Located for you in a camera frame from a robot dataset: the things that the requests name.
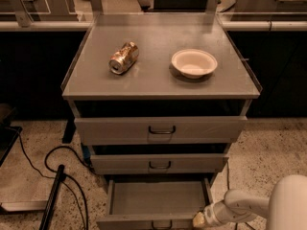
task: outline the crumpled metal can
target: crumpled metal can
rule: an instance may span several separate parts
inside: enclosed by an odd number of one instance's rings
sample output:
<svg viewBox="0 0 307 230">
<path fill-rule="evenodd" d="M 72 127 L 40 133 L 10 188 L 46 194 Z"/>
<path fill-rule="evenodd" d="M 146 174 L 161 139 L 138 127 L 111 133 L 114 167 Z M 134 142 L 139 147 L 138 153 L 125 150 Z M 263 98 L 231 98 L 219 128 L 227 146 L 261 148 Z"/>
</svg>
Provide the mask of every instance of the crumpled metal can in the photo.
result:
<svg viewBox="0 0 307 230">
<path fill-rule="evenodd" d="M 133 42 L 127 42 L 122 49 L 115 52 L 111 57 L 108 66 L 112 73 L 123 74 L 127 72 L 138 58 L 139 50 Z"/>
</svg>

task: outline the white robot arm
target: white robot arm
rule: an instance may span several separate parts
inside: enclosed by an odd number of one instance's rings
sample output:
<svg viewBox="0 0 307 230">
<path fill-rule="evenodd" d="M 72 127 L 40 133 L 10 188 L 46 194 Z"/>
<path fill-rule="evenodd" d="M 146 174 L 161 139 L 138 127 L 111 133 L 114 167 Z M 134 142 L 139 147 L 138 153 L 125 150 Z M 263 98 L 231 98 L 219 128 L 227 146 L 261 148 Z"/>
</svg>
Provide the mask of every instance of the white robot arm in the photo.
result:
<svg viewBox="0 0 307 230">
<path fill-rule="evenodd" d="M 307 177 L 284 177 L 274 186 L 270 199 L 229 190 L 224 200 L 198 213 L 193 225 L 206 229 L 229 222 L 248 222 L 257 216 L 267 219 L 267 230 L 307 230 Z"/>
</svg>

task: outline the cabinet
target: cabinet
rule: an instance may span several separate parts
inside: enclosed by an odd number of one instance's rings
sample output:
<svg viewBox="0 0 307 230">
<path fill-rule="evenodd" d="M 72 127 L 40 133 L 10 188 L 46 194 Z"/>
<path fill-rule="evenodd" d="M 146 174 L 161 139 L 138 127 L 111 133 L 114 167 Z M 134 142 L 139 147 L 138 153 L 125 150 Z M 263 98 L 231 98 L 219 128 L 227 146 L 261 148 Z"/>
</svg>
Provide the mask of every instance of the cabinet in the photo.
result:
<svg viewBox="0 0 307 230">
<path fill-rule="evenodd" d="M 125 41 L 140 55 L 108 69 Z M 181 49 L 209 52 L 212 76 L 189 80 L 171 65 Z M 101 229 L 192 229 L 259 90 L 211 15 L 109 14 L 98 18 L 63 85 L 96 173 L 106 180 Z"/>
</svg>

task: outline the black handle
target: black handle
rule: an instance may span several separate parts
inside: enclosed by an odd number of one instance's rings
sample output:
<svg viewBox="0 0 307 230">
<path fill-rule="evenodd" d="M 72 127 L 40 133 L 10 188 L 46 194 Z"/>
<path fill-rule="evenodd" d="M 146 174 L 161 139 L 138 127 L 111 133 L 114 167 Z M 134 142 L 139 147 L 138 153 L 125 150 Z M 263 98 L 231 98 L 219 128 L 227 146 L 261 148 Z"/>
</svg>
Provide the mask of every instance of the black handle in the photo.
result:
<svg viewBox="0 0 307 230">
<path fill-rule="evenodd" d="M 152 228 L 154 230 L 168 230 L 168 229 L 172 229 L 172 227 L 173 227 L 173 222 L 172 221 L 170 221 L 170 226 L 166 226 L 166 227 L 155 227 L 154 226 L 154 222 L 152 221 Z"/>
<path fill-rule="evenodd" d="M 173 126 L 173 127 L 172 127 L 172 130 L 170 130 L 170 131 L 152 130 L 152 127 L 149 126 L 149 127 L 148 127 L 148 132 L 149 132 L 150 134 L 174 134 L 174 133 L 176 132 L 176 126 Z"/>
<path fill-rule="evenodd" d="M 172 165 L 172 163 L 171 163 L 171 161 L 169 161 L 167 166 L 153 166 L 152 165 L 152 161 L 150 161 L 150 165 L 149 166 L 150 166 L 151 169 L 154 169 L 154 170 L 161 170 L 161 169 L 166 170 L 166 169 L 170 169 L 171 165 Z"/>
</svg>

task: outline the closed drawer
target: closed drawer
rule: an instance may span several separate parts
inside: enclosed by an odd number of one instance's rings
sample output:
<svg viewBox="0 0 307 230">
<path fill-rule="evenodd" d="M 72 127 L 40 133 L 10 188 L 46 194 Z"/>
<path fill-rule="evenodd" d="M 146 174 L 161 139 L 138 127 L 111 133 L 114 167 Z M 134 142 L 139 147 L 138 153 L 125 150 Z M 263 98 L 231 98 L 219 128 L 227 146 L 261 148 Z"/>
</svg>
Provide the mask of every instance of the closed drawer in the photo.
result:
<svg viewBox="0 0 307 230">
<path fill-rule="evenodd" d="M 97 174 L 219 173 L 224 154 L 92 155 Z"/>
<path fill-rule="evenodd" d="M 109 181 L 106 216 L 100 229 L 193 229 L 192 219 L 212 203 L 203 177 L 185 179 L 141 178 Z"/>
<path fill-rule="evenodd" d="M 78 118 L 85 145 L 232 143 L 246 117 Z"/>
</svg>

